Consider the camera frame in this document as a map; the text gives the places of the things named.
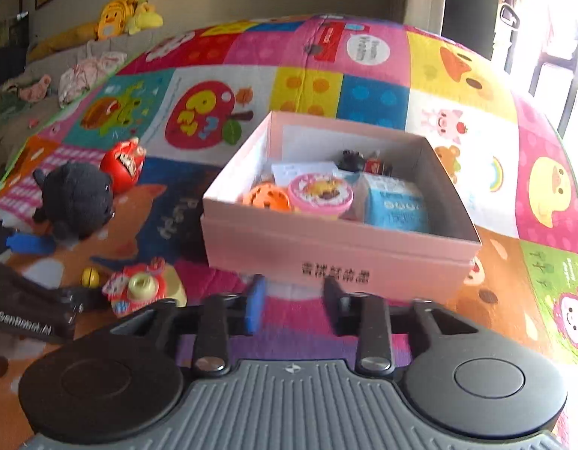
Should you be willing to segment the black plush toy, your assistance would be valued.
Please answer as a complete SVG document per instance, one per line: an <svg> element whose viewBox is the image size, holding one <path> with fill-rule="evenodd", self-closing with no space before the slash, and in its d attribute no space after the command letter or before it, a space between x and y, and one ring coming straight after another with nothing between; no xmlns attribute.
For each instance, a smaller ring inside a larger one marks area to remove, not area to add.
<svg viewBox="0 0 578 450"><path fill-rule="evenodd" d="M48 174L35 169L33 180L42 199L33 222L48 222L58 240L85 240L115 216L113 180L91 163L67 162Z"/></svg>

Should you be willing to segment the pink cardboard box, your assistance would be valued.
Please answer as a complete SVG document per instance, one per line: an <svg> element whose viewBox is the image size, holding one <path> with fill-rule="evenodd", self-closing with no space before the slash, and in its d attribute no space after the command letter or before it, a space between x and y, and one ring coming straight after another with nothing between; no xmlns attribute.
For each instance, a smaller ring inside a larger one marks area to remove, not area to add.
<svg viewBox="0 0 578 450"><path fill-rule="evenodd" d="M378 152L396 177L421 190L428 232L242 204L274 164L333 162L346 149ZM446 302L463 285L481 248L460 196L425 137L285 112L269 113L206 190L201 226L210 266L312 288L321 288L323 278L333 275L347 291L399 301Z"/></svg>

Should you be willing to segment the colourful patchwork play mat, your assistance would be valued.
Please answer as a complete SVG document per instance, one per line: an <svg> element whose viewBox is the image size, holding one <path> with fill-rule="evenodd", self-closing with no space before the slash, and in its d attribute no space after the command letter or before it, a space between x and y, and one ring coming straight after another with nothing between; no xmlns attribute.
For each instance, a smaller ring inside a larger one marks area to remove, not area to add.
<svg viewBox="0 0 578 450"><path fill-rule="evenodd" d="M16 153L0 219L41 234L33 170L97 163L138 137L147 157L112 221L50 257L6 256L50 288L155 257L196 301L237 290L210 268L199 200L271 111L363 122L424 136L456 186L482 247L449 308L564 368L569 402L556 434L578 449L578 187L534 100L478 54L393 22L340 15L240 20L117 43L128 64L60 112L39 103L8 123Z"/></svg>

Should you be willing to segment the red toy camera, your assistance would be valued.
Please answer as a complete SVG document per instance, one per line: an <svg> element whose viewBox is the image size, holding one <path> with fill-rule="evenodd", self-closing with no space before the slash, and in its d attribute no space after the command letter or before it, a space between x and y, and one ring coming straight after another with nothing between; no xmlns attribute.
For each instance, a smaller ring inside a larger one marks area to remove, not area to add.
<svg viewBox="0 0 578 450"><path fill-rule="evenodd" d="M160 300L174 300L177 307L187 305L186 291L176 269L163 258L115 272L103 286L102 293L118 318Z"/></svg>

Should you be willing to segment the small yellow ball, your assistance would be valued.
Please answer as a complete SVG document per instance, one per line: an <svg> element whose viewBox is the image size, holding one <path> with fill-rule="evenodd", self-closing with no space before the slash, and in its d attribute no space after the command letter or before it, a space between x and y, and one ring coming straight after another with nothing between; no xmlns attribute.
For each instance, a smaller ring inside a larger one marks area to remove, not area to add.
<svg viewBox="0 0 578 450"><path fill-rule="evenodd" d="M95 267L86 267L83 269L80 277L82 288L99 288L101 284L100 272Z"/></svg>

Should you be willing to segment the pink round tin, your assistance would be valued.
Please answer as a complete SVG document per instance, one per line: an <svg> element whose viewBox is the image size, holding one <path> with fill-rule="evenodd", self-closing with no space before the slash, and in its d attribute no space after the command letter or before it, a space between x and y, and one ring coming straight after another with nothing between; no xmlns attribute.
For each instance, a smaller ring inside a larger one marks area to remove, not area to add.
<svg viewBox="0 0 578 450"><path fill-rule="evenodd" d="M329 219L340 218L350 209L354 199L350 184L331 174L297 176L290 182L287 192L295 212Z"/></svg>

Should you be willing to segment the pink crumpled clothes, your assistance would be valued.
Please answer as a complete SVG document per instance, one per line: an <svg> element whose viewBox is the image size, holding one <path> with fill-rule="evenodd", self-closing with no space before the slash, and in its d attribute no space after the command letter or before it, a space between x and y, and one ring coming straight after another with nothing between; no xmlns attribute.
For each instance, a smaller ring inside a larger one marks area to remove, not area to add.
<svg viewBox="0 0 578 450"><path fill-rule="evenodd" d="M89 56L68 68L59 80L60 108L65 108L113 75L126 60L126 53L106 52L100 56Z"/></svg>

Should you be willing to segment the blue tissue packet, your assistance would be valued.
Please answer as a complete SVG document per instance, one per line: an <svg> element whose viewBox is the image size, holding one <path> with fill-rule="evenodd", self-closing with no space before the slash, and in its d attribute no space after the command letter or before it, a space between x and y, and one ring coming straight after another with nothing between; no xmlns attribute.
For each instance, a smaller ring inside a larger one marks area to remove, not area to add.
<svg viewBox="0 0 578 450"><path fill-rule="evenodd" d="M426 202L414 183L360 173L353 190L352 208L358 222L377 229L430 232Z"/></svg>

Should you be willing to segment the orange perforated ball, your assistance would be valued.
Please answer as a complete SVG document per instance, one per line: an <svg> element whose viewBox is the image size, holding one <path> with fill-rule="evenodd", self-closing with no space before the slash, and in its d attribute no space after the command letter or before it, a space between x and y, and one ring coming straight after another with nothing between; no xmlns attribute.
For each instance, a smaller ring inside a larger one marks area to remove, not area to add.
<svg viewBox="0 0 578 450"><path fill-rule="evenodd" d="M275 183L261 182L245 193L241 203L275 212L291 212L292 204L286 188Z"/></svg>

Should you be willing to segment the yellow plush duck toys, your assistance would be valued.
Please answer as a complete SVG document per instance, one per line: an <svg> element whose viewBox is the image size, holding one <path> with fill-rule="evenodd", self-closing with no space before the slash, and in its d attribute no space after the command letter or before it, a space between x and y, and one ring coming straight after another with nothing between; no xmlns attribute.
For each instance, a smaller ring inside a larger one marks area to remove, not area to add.
<svg viewBox="0 0 578 450"><path fill-rule="evenodd" d="M32 63L92 41L133 36L142 30L157 29L163 23L163 17L149 0L111 0L97 21L72 27L34 45L27 54L27 61Z"/></svg>

